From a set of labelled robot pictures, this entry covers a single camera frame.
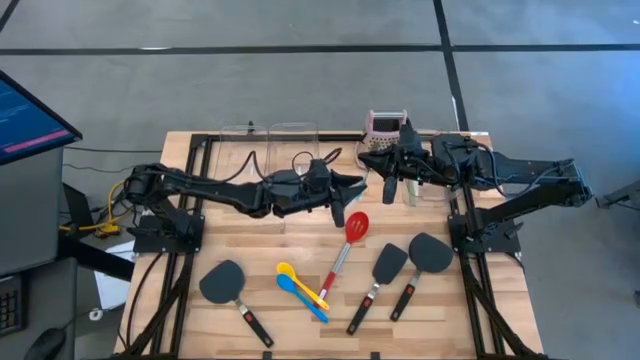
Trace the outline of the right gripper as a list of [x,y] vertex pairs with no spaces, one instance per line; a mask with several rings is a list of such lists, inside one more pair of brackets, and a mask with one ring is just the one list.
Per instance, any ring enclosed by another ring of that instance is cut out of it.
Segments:
[[[455,168],[433,156],[421,144],[401,146],[413,138],[407,117],[370,117],[366,122],[363,138],[358,142],[358,162],[383,178],[383,204],[394,203],[399,175],[420,185],[453,186],[458,181]],[[399,163],[396,161],[398,150]]]

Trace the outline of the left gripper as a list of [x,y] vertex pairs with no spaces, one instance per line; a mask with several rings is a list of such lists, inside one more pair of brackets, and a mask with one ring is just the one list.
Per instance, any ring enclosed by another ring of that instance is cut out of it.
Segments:
[[295,172],[273,174],[273,214],[287,216],[298,212],[311,212],[317,207],[329,207],[336,227],[345,226],[344,210],[367,188],[367,177],[332,173],[329,177],[315,175],[300,177]]

